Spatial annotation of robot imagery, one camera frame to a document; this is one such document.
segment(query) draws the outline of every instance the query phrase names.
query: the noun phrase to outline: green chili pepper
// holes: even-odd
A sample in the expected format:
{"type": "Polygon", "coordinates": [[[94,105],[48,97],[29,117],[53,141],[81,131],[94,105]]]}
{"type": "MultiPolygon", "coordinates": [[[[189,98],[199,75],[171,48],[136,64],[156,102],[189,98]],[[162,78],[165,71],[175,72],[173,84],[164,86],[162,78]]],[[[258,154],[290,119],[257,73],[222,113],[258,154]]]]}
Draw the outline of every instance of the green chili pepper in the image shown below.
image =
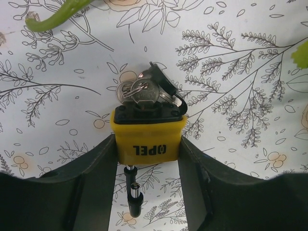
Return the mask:
{"type": "Polygon", "coordinates": [[[88,6],[94,0],[65,0],[60,9],[50,18],[38,22],[34,18],[26,18],[26,26],[33,32],[44,32],[65,23],[75,13],[88,6]]]}

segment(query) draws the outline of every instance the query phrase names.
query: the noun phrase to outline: floral tablecloth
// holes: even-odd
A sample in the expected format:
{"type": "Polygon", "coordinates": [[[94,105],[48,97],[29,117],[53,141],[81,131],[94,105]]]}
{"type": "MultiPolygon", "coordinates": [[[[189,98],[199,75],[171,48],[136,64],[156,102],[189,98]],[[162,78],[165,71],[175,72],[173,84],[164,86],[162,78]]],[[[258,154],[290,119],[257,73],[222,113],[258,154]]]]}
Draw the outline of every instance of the floral tablecloth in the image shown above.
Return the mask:
{"type": "MultiPolygon", "coordinates": [[[[112,133],[117,85],[157,63],[186,100],[183,136],[256,178],[308,170],[308,39],[302,0],[96,0],[44,33],[25,26],[64,0],[0,3],[0,161],[39,177],[112,133]]],[[[140,167],[142,214],[119,166],[109,230],[187,231],[177,162],[140,167]]]]}

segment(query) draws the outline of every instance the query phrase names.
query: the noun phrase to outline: yellow key holder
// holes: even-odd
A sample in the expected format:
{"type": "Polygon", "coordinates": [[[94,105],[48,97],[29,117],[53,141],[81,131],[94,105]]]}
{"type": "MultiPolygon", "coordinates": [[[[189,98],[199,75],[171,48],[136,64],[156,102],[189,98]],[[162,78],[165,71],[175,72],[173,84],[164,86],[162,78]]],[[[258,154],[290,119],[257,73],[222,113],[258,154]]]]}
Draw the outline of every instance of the yellow key holder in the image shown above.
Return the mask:
{"type": "Polygon", "coordinates": [[[111,114],[119,163],[127,166],[153,165],[175,161],[179,156],[181,132],[187,122],[187,104],[178,88],[153,63],[140,76],[155,81],[181,105],[156,102],[151,109],[140,109],[135,102],[117,107],[111,114]]]}

